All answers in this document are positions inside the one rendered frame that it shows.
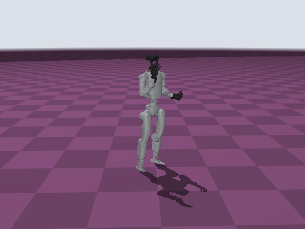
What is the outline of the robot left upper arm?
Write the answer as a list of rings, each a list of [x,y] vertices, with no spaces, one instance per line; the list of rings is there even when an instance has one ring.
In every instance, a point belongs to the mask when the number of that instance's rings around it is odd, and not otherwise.
[[[162,73],[162,72],[161,72]],[[166,74],[165,73],[162,73],[162,79],[163,79],[163,82],[162,82],[162,94],[164,94],[164,92],[167,90],[166,88],[165,88],[165,86],[166,86],[166,80],[165,80],[165,78],[166,78]]]

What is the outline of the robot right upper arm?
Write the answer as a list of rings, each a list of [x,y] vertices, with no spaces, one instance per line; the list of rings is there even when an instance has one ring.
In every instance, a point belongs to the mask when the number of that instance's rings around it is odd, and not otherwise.
[[[147,73],[143,73],[141,75],[139,75],[138,77],[139,79],[139,92],[145,88],[145,84],[146,84],[146,80],[148,79]],[[146,97],[147,93],[145,93],[144,95],[140,96],[140,97]]]

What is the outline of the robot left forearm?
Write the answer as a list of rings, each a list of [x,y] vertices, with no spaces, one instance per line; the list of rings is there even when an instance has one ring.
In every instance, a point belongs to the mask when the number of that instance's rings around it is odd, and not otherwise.
[[[166,96],[166,97],[168,97],[169,99],[171,99],[171,97],[173,96],[173,94],[170,93],[168,90],[166,90],[166,91],[164,92],[164,96]]]

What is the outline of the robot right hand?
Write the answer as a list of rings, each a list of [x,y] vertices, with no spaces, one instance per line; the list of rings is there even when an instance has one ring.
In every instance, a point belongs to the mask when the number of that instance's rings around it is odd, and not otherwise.
[[[158,63],[157,63],[158,64]],[[156,83],[156,80],[157,80],[157,74],[158,74],[158,71],[160,69],[161,66],[157,65],[156,63],[153,64],[153,66],[151,66],[151,78],[154,79],[154,83]],[[159,67],[158,67],[159,66]],[[158,68],[158,69],[157,69]]]

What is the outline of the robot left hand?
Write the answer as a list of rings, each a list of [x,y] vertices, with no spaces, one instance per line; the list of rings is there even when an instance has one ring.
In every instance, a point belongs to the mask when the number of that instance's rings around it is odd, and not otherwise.
[[[181,93],[181,94],[180,94]],[[180,91],[178,94],[173,94],[173,96],[171,97],[171,99],[176,99],[176,100],[179,100],[181,99],[183,93],[182,91]]]

